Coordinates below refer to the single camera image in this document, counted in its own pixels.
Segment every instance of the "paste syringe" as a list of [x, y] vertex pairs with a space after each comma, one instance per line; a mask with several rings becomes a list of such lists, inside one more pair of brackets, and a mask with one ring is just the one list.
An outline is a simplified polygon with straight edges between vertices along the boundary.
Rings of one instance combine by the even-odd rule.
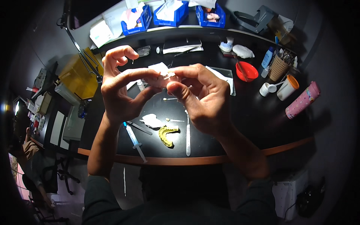
[[130, 137], [132, 143], [134, 144], [134, 146], [132, 148], [136, 148], [138, 150], [141, 158], [144, 160], [144, 163], [146, 163], [147, 160], [145, 159], [145, 156], [144, 156], [143, 152], [140, 149], [141, 143], [138, 142], [138, 140], [135, 137], [134, 132], [132, 131], [131, 127], [126, 124], [126, 122], [124, 122], [124, 126], [126, 127], [127, 133], [129, 134], [129, 137]]

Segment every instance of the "yellow impression tray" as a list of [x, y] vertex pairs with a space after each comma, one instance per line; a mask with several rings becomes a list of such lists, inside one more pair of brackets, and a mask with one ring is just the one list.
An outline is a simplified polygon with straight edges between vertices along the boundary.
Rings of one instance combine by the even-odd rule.
[[164, 143], [164, 145], [166, 145], [168, 147], [172, 146], [172, 141], [166, 139], [166, 134], [174, 132], [174, 131], [178, 131], [178, 130], [179, 130], [179, 126], [160, 128], [159, 137], [160, 137], [161, 141]]

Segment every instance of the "wire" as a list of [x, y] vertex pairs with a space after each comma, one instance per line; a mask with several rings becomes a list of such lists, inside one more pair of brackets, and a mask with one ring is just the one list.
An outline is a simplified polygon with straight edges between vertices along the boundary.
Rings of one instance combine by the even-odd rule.
[[290, 206], [290, 207], [285, 211], [285, 216], [284, 216], [284, 219], [285, 219], [285, 220], [286, 220], [286, 213], [287, 213], [288, 210], [289, 210], [291, 207], [293, 207], [295, 204], [296, 204], [296, 202], [295, 202], [292, 206]]

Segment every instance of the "blue bin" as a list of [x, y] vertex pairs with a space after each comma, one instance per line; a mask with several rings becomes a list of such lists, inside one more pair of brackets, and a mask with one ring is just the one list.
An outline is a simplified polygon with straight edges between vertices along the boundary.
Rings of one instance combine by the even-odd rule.
[[157, 11], [159, 11], [162, 5], [159, 8], [157, 8], [154, 11], [154, 24], [161, 26], [171, 26], [171, 27], [177, 27], [178, 25], [180, 25], [184, 21], [184, 19], [189, 15], [189, 2], [188, 1], [182, 1], [182, 2], [183, 5], [174, 12], [174, 21], [166, 21], [166, 20], [158, 19], [156, 17], [156, 13]]
[[134, 33], [143, 32], [149, 28], [151, 18], [152, 18], [150, 6], [148, 6], [148, 5], [144, 6], [143, 10], [144, 11], [139, 18], [141, 21], [142, 27], [135, 27], [133, 29], [128, 30], [126, 27], [126, 23], [124, 21], [121, 21], [122, 32], [124, 33], [125, 36], [134, 34]]
[[217, 27], [224, 28], [225, 27], [225, 12], [219, 6], [219, 4], [215, 3], [215, 13], [220, 16], [218, 22], [209, 22], [206, 18], [204, 18], [204, 10], [200, 5], [196, 6], [196, 17], [198, 18], [199, 25], [202, 27]]

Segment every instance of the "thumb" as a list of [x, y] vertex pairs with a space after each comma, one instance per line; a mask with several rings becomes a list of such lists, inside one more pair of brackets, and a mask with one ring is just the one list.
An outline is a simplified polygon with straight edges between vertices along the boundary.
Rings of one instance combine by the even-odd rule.
[[185, 84], [171, 81], [167, 84], [166, 88], [169, 93], [177, 97], [177, 99], [184, 104], [188, 111], [199, 102], [199, 100], [196, 99], [195, 95], [188, 89]]
[[157, 93], [160, 93], [161, 91], [162, 89], [158, 87], [147, 87], [136, 96], [136, 98], [133, 100], [133, 103], [136, 105], [136, 107], [142, 109], [145, 103], [150, 98], [152, 98], [152, 96], [156, 95]]

